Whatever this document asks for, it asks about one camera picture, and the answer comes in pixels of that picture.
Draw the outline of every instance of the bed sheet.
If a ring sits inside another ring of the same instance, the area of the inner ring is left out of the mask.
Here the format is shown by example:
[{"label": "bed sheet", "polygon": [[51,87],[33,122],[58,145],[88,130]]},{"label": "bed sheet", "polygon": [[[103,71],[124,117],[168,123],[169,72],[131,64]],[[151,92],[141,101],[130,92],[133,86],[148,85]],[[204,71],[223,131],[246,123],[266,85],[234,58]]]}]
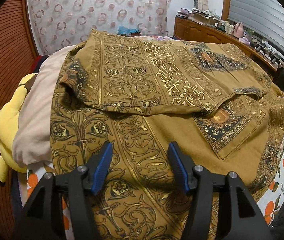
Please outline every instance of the bed sheet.
[{"label": "bed sheet", "polygon": [[[258,206],[268,224],[270,224],[274,215],[280,210],[284,202],[284,138],[283,151],[279,153],[281,158],[280,166],[277,170],[274,181],[269,185],[268,190],[264,193],[262,198],[258,201]],[[46,172],[53,172],[53,165],[51,162],[33,163],[27,166],[27,195],[30,196],[38,181]],[[67,240],[73,240],[73,231],[70,220],[70,212],[65,203],[63,203],[63,221]]]}]

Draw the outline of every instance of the blue gripper pad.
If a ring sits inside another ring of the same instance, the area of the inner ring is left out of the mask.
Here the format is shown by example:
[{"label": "blue gripper pad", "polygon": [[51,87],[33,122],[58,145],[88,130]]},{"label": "blue gripper pad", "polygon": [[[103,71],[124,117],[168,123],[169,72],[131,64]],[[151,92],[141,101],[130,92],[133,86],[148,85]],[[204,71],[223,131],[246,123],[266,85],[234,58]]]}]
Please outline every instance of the blue gripper pad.
[{"label": "blue gripper pad", "polygon": [[185,195],[192,194],[197,187],[197,179],[194,177],[192,170],[195,163],[192,158],[181,152],[177,142],[171,142],[169,144],[168,158],[179,189]]},{"label": "blue gripper pad", "polygon": [[96,195],[103,187],[112,160],[112,155],[112,143],[105,142],[100,149],[100,153],[93,155],[87,162],[90,181],[92,182],[91,193],[93,195]]}]

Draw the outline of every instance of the wooden cabinet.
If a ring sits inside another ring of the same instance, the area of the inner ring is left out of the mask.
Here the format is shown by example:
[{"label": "wooden cabinet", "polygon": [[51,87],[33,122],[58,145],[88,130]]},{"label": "wooden cabinet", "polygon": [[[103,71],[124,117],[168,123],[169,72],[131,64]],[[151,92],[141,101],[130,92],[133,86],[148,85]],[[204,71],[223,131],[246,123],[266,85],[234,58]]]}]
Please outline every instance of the wooden cabinet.
[{"label": "wooden cabinet", "polygon": [[253,59],[267,73],[274,74],[276,69],[251,47],[241,43],[237,38],[214,28],[201,25],[188,19],[175,18],[174,35],[185,41],[201,41],[205,43],[231,43],[236,45],[248,57]]}]

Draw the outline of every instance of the bed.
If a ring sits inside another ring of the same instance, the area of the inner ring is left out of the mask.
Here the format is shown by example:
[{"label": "bed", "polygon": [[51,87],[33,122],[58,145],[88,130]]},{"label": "bed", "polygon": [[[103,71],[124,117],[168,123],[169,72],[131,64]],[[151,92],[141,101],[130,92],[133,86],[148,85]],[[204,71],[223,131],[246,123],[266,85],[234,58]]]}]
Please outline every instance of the bed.
[{"label": "bed", "polygon": [[[171,40],[168,37],[158,36],[140,37],[140,39],[146,41]],[[19,195],[21,197],[22,204],[26,202],[28,196],[30,196],[38,181],[46,172],[55,172],[54,166],[50,160],[51,153],[49,141],[47,137],[41,135],[41,130],[43,130],[44,127],[46,128],[46,130],[50,130],[50,119],[48,117],[51,110],[51,97],[53,89],[55,87],[61,65],[67,53],[73,47],[74,46],[65,47],[64,49],[50,56],[42,64],[39,71],[39,76],[35,79],[31,93],[29,93],[26,97],[24,106],[20,111],[19,118],[21,118],[22,122],[26,123],[26,120],[29,120],[32,127],[36,127],[36,125],[40,122],[42,123],[39,127],[34,129],[36,132],[23,127],[23,129],[18,130],[15,136],[13,146],[13,155],[15,156],[15,160],[20,165],[23,165],[23,163],[28,163],[26,177],[20,176],[19,179]],[[39,138],[40,140],[42,140],[41,145],[43,146],[43,148],[41,148],[40,151],[35,152],[34,149],[30,147],[30,144],[37,145],[37,148],[39,149]],[[274,216],[278,213],[284,202],[284,137],[282,139],[278,156],[281,158],[281,160],[279,162],[280,165],[278,170],[276,171],[275,178],[270,183],[268,190],[258,201],[258,206],[268,224],[270,224],[274,219]],[[67,239],[74,239],[72,225],[70,223],[70,213],[65,203],[63,204],[63,219]]]}]

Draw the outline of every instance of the gray roller blind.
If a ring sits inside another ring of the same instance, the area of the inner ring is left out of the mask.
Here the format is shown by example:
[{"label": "gray roller blind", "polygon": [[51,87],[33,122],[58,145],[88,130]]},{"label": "gray roller blind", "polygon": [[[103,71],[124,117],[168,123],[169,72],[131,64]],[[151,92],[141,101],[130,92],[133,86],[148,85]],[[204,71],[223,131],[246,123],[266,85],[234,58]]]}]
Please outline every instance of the gray roller blind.
[{"label": "gray roller blind", "polygon": [[277,0],[231,0],[229,19],[243,23],[284,51],[284,8]]}]

